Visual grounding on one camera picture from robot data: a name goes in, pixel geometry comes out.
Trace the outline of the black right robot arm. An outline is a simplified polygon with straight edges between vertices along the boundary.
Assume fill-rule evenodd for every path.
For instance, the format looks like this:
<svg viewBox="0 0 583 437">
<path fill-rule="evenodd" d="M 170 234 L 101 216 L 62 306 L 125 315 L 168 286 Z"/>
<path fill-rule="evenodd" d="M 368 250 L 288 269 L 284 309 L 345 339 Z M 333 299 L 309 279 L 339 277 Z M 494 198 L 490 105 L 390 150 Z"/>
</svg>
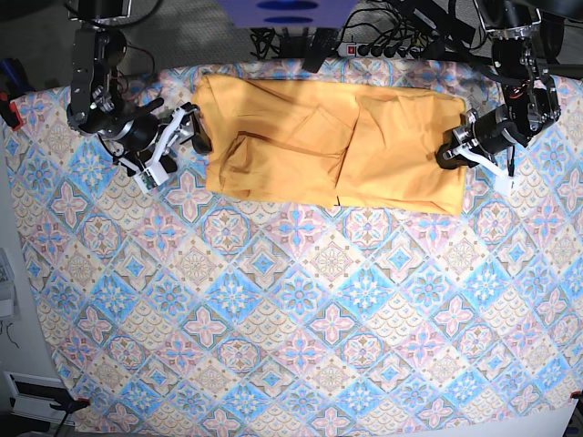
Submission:
<svg viewBox="0 0 583 437">
<path fill-rule="evenodd" d="M 82 135 L 96 136 L 113 163 L 131 177 L 176 172 L 177 162 L 170 155 L 176 144 L 190 142 L 200 155 L 212 151 L 198 106 L 186 103 L 160 119 L 154 111 L 163 105 L 161 97 L 137 106 L 122 92 L 118 65 L 130 48 L 123 30 L 146 22 L 162 5 L 157 1 L 130 21 L 129 1 L 64 2 L 69 18 L 81 23 L 72 48 L 67 122 Z"/>
</svg>

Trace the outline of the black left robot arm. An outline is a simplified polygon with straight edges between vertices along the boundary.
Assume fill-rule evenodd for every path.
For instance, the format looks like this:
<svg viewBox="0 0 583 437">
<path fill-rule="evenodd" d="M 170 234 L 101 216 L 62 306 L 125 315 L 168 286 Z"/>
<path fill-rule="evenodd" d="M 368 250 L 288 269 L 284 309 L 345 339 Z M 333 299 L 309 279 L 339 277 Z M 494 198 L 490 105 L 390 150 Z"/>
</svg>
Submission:
<svg viewBox="0 0 583 437">
<path fill-rule="evenodd" d="M 475 6 L 492 42 L 494 66 L 478 62 L 455 39 L 451 47 L 483 76 L 502 86 L 504 104 L 483 116 L 469 110 L 463 124 L 452 130 L 450 142 L 435 153 L 435 159 L 442 169 L 472 168 L 495 165 L 496 155 L 505 151 L 508 174 L 513 175 L 516 146 L 526 147 L 561 115 L 540 35 L 543 16 L 534 6 L 512 1 L 476 1 Z"/>
</svg>

